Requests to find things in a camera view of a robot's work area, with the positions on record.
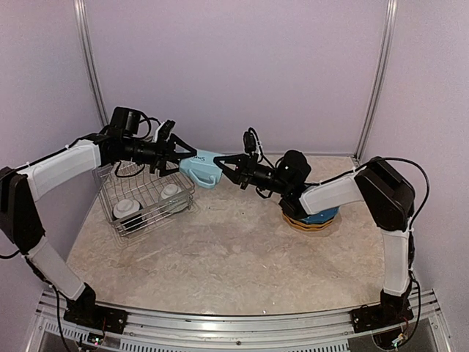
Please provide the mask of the yellow dotted plate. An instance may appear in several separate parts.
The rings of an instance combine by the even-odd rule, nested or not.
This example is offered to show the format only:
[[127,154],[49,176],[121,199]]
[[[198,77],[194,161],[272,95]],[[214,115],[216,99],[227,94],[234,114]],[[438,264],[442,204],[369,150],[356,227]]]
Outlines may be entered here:
[[[288,215],[286,215],[285,213],[282,213],[281,215],[282,215],[283,220],[284,220],[284,219],[289,219],[291,222],[301,222],[301,223],[307,224],[307,223],[305,223],[304,221],[292,219],[292,218],[290,218]],[[325,222],[326,222],[326,221],[320,222],[320,223],[313,223],[313,224],[324,224]]]
[[328,228],[333,221],[327,221],[324,224],[304,224],[301,222],[291,222],[289,219],[284,219],[285,222],[293,229],[301,232],[319,232]]

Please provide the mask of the right aluminium frame post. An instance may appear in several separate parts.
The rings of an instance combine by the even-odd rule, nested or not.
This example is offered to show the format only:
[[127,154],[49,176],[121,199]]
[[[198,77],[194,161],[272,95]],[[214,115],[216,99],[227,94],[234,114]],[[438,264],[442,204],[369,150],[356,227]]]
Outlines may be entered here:
[[386,2],[385,21],[383,24],[383,35],[380,43],[380,50],[377,60],[377,68],[374,74],[371,95],[366,108],[366,116],[355,148],[354,157],[357,163],[363,159],[366,146],[371,136],[372,125],[377,113],[380,95],[385,82],[385,75],[388,66],[388,59],[391,52],[394,28],[396,23],[398,1],[388,0]]

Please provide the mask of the blue dotted plate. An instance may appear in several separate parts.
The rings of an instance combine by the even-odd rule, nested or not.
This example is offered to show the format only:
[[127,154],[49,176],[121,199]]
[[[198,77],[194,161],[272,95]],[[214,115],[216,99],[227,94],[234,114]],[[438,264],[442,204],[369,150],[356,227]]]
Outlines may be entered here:
[[308,215],[303,219],[298,219],[300,223],[303,224],[324,224],[330,220],[333,220],[339,212],[339,207],[330,208],[323,210],[319,213]]

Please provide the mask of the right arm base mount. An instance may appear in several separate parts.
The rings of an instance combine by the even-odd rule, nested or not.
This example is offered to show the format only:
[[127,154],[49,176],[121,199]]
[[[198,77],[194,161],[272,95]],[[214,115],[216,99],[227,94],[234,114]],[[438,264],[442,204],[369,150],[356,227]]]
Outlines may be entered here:
[[400,296],[392,296],[382,290],[379,304],[363,305],[350,312],[353,331],[361,333],[412,320],[414,314],[409,295],[409,290]]

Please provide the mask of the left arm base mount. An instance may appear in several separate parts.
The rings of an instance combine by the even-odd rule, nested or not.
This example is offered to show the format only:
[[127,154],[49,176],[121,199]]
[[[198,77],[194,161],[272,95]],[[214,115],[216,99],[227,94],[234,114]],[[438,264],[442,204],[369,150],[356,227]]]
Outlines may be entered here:
[[77,299],[66,298],[64,319],[79,326],[104,332],[123,334],[128,312],[123,309],[105,307],[96,303],[96,293],[87,284]]

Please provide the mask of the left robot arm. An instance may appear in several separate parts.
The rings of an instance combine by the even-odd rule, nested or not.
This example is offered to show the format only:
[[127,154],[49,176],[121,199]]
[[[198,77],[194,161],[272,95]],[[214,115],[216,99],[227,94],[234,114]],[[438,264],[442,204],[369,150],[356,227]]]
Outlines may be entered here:
[[195,148],[173,133],[156,142],[91,133],[38,161],[1,170],[1,231],[40,278],[67,299],[75,316],[87,326],[95,326],[103,318],[102,309],[95,304],[96,294],[48,242],[37,201],[83,173],[118,161],[147,165],[151,173],[167,176],[174,173],[167,163],[178,164],[196,154]]

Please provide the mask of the aluminium frame post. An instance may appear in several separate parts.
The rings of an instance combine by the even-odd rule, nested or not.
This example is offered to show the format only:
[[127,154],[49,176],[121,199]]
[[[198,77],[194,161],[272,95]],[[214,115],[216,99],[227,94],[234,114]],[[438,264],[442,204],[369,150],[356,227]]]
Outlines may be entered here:
[[74,0],[73,8],[78,27],[78,38],[82,53],[84,55],[86,75],[89,80],[89,85],[100,124],[104,127],[108,124],[108,116],[106,113],[103,94],[101,91],[95,58],[92,50],[92,40],[86,13],[86,2],[84,0]]
[[396,23],[398,1],[388,0],[386,2],[385,21],[383,24],[383,35],[380,43],[380,50],[377,60],[377,68],[374,74],[371,95],[366,108],[366,116],[355,148],[354,157],[357,163],[363,159],[366,146],[371,136],[372,125],[377,113],[380,95],[385,82],[385,75],[388,66],[388,59],[391,52],[394,28]]

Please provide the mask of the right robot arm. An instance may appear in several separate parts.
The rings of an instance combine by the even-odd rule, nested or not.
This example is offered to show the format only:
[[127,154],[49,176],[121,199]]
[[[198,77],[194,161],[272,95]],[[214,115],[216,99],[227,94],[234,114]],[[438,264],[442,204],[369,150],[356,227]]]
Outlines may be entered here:
[[241,188],[279,194],[283,217],[297,227],[324,224],[321,213],[342,205],[362,202],[380,229],[385,249],[385,278],[375,320],[389,326],[408,307],[413,264],[413,222],[421,212],[415,206],[416,191],[391,162],[375,157],[318,183],[307,183],[311,167],[304,154],[287,151],[276,167],[260,164],[255,153],[217,156],[214,163]]

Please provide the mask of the left aluminium frame post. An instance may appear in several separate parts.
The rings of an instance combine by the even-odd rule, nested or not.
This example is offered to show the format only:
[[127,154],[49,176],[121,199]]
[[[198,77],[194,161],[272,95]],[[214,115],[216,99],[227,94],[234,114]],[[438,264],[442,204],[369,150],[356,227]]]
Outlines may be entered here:
[[104,127],[108,124],[108,116],[106,113],[103,94],[101,91],[95,58],[92,50],[92,40],[86,13],[86,2],[84,0],[74,0],[73,8],[78,27],[78,38],[82,53],[84,55],[86,75],[89,80],[89,85],[100,124]]

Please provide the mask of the light blue mug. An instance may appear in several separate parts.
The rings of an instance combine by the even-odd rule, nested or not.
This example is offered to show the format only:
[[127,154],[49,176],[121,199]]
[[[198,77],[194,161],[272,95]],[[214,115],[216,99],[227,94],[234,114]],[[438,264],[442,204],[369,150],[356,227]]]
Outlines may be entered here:
[[214,162],[214,158],[219,156],[223,156],[223,154],[197,150],[195,156],[181,160],[179,171],[189,177],[196,185],[205,189],[213,189],[219,183],[222,175],[221,168]]

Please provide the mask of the small pale ribbed cup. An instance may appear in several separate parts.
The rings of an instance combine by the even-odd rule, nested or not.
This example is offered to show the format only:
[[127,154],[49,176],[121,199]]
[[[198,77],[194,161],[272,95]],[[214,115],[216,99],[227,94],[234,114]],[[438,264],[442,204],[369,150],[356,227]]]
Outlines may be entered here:
[[161,191],[159,203],[163,212],[174,214],[188,207],[188,198],[178,185],[170,183]]

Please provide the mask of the front aluminium rail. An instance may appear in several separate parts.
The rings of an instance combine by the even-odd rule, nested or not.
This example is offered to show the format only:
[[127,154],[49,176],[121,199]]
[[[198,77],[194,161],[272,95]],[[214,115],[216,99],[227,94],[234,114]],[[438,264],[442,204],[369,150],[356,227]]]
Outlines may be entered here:
[[192,315],[123,307],[121,334],[57,321],[64,299],[40,296],[22,351],[378,351],[376,341],[396,326],[356,333],[350,309],[287,315]]

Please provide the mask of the dark teal white bowl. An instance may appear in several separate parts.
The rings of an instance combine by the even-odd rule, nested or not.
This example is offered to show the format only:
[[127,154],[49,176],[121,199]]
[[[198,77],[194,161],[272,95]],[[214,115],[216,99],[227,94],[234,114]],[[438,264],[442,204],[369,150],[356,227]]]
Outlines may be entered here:
[[135,199],[123,199],[112,210],[113,220],[119,220],[124,228],[138,227],[142,223],[141,203]]

